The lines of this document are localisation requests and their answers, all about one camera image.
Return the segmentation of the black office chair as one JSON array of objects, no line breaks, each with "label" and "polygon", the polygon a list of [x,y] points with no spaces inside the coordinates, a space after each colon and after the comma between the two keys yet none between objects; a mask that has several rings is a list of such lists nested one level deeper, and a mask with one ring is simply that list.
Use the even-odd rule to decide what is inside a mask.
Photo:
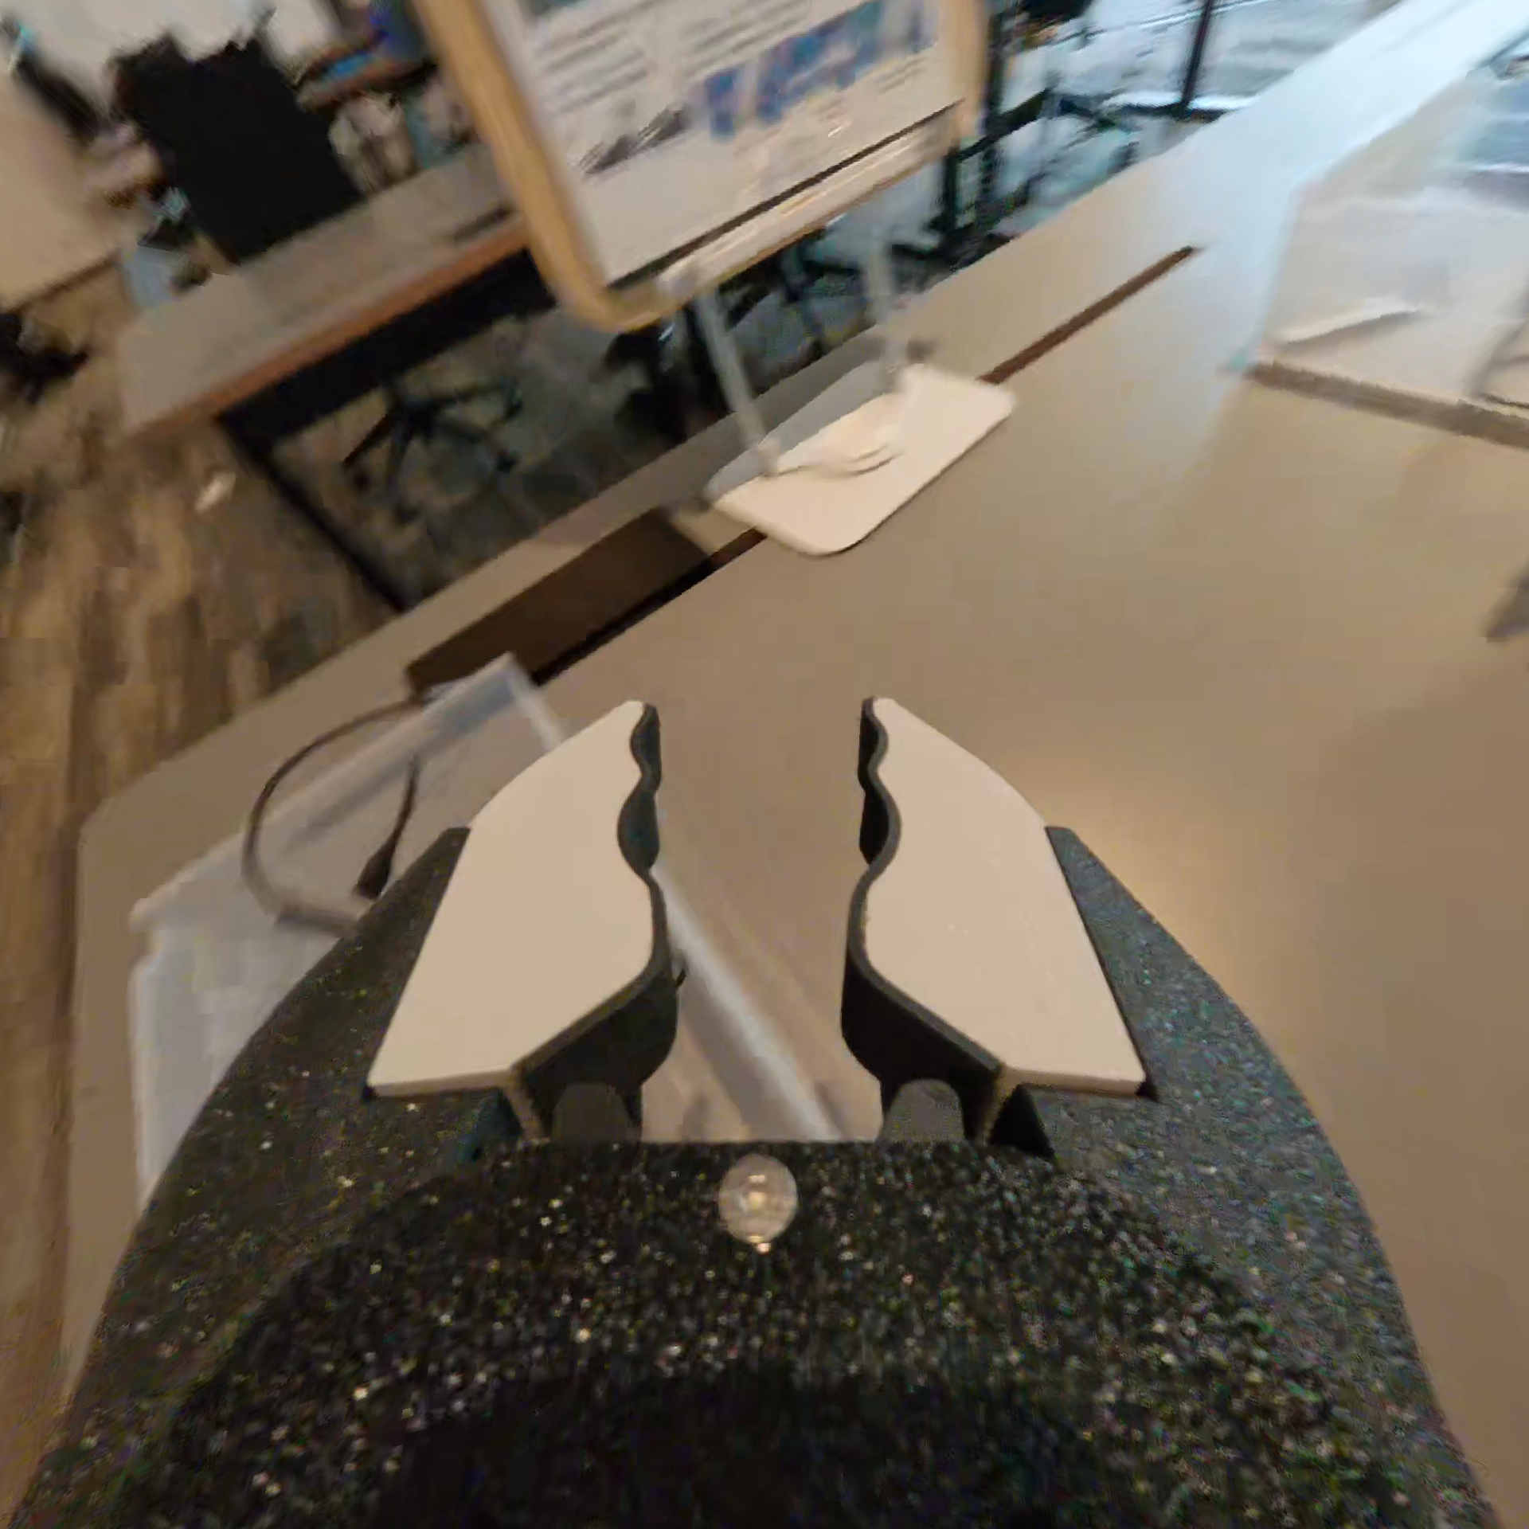
[{"label": "black office chair", "polygon": [[110,63],[114,100],[201,235],[234,264],[345,216],[365,195],[267,42],[194,56],[172,36]]}]

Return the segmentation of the wood top office desk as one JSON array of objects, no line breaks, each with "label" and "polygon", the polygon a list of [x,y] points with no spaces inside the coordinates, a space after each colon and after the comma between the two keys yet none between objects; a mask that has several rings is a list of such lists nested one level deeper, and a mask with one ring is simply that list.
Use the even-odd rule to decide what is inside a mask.
[{"label": "wood top office desk", "polygon": [[498,322],[532,275],[525,222],[470,145],[135,316],[117,349],[123,429],[214,422],[338,357],[370,391]]}]

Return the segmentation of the white document stand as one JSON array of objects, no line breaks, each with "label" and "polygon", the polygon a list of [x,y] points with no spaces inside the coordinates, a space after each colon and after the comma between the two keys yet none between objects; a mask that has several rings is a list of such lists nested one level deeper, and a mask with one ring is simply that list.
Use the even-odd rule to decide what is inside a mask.
[{"label": "white document stand", "polygon": [[[421,3],[419,11],[436,56],[452,74],[485,144],[458,69],[465,45],[487,40],[476,3],[489,2],[434,2]],[[976,5],[986,45],[986,7]],[[662,271],[618,286],[594,307],[569,300],[549,278],[525,225],[541,276],[561,304],[592,327],[631,333],[694,309],[703,349],[714,362],[742,437],[742,453],[705,486],[705,500],[798,553],[829,557],[862,542],[1004,424],[1013,406],[998,386],[911,358],[902,333],[893,327],[889,245],[878,235],[860,264],[873,327],[882,337],[878,358],[854,367],[783,424],[769,426],[723,316],[722,287],[958,147],[978,122],[986,56],[984,47],[973,118],[953,131],[938,154],[916,158],[902,147],[862,158]]]}]

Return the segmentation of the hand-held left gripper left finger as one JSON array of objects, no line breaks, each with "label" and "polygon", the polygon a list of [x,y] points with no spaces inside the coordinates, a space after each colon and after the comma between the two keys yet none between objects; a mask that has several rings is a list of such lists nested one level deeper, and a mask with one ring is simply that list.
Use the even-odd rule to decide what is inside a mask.
[{"label": "hand-held left gripper left finger", "polygon": [[494,1092],[529,1139],[642,1139],[680,1021],[662,781],[658,708],[625,701],[478,812],[368,1099]]}]

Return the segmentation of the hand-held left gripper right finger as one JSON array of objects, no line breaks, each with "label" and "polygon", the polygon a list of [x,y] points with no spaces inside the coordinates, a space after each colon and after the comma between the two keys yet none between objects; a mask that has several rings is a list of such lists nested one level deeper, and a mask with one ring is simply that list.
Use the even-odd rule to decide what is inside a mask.
[{"label": "hand-held left gripper right finger", "polygon": [[884,1136],[1047,1145],[1035,1092],[1151,1099],[1155,1077],[1058,837],[900,701],[860,713],[864,857],[840,1006]]}]

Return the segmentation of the clear plastic organizer box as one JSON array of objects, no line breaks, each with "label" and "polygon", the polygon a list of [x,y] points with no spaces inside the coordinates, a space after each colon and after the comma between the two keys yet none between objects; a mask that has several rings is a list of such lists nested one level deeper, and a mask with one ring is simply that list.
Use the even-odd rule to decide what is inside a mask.
[{"label": "clear plastic organizer box", "polygon": [[[1430,313],[1271,349],[1368,296]],[[1248,371],[1293,393],[1528,448],[1526,54],[1490,63],[1299,198]]]},{"label": "clear plastic organizer box", "polygon": [[[261,788],[245,826],[139,901],[146,950],[128,1026],[141,1190],[148,1197],[257,1030],[449,830],[572,737],[509,655],[354,717],[305,744]],[[662,1139],[842,1141],[831,1097],[758,1003],[762,979],[702,912],[711,886],[660,861],[678,944],[678,1050],[647,1088]]]}]

